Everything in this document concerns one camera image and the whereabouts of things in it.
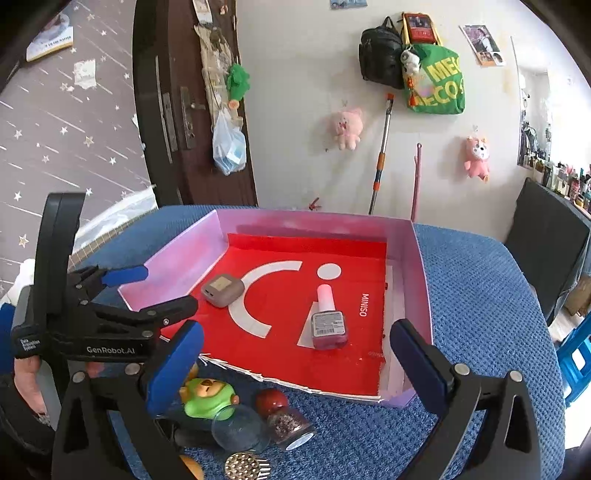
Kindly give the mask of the person left hand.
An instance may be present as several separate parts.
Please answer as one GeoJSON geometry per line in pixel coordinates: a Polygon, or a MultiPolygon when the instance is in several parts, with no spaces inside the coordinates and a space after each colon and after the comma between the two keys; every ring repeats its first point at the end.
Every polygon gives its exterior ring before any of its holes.
{"type": "Polygon", "coordinates": [[[38,415],[46,415],[47,408],[37,384],[41,360],[37,356],[14,359],[14,384],[27,405],[38,415]]]}

